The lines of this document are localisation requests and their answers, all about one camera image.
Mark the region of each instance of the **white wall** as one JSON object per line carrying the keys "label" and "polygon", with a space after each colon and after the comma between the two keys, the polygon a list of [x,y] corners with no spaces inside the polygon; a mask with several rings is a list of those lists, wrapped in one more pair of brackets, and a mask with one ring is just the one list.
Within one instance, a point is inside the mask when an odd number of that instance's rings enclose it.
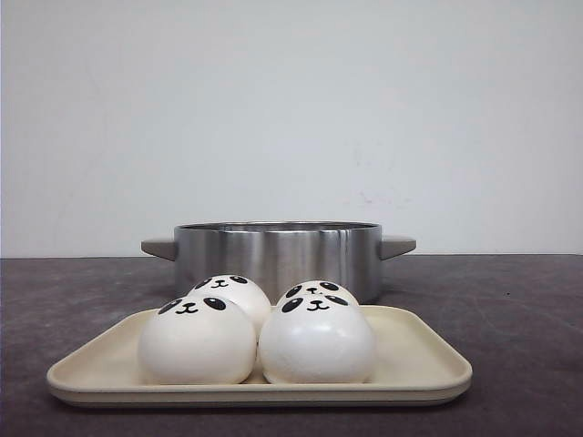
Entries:
{"label": "white wall", "polygon": [[380,222],[583,252],[583,2],[3,2],[3,257]]}

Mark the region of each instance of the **gray handle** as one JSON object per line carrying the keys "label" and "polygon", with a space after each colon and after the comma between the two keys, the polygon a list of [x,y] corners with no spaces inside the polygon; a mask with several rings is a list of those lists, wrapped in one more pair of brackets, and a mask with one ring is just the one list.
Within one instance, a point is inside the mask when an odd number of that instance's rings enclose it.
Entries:
{"label": "gray handle", "polygon": [[142,251],[170,261],[176,259],[176,244],[173,239],[145,239],[142,241]]}
{"label": "gray handle", "polygon": [[383,235],[380,259],[394,258],[417,247],[417,241],[401,235]]}

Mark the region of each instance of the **stainless steel pot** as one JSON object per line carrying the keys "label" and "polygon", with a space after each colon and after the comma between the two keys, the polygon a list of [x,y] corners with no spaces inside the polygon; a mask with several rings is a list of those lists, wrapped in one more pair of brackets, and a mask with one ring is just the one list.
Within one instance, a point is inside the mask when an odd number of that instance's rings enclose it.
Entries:
{"label": "stainless steel pot", "polygon": [[331,221],[184,225],[174,228],[173,240],[142,241],[144,252],[175,261],[178,296],[233,273],[255,281],[271,302],[310,279],[339,283],[366,302],[379,291],[381,261],[415,246],[414,239],[383,236],[380,225]]}

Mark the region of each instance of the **plastic tray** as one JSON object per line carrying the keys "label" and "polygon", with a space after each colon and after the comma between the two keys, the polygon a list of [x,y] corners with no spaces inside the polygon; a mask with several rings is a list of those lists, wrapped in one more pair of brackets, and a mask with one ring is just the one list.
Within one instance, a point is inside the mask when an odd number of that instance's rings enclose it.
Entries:
{"label": "plastic tray", "polygon": [[362,306],[378,340],[378,362],[360,384],[269,384],[258,363],[251,376],[231,385],[147,385],[136,350],[152,311],[122,320],[46,374],[57,398],[81,407],[240,407],[322,405],[432,405],[466,391],[470,363],[415,314]]}

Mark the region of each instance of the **table surface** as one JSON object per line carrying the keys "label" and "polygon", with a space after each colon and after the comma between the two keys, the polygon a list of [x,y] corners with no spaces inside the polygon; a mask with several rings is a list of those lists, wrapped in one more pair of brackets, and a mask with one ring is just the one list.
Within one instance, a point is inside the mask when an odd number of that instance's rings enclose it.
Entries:
{"label": "table surface", "polygon": [[129,314],[174,297],[154,258],[2,260],[2,435],[582,435],[583,257],[404,256],[372,303],[410,310],[474,368],[434,407],[89,410],[48,368]]}

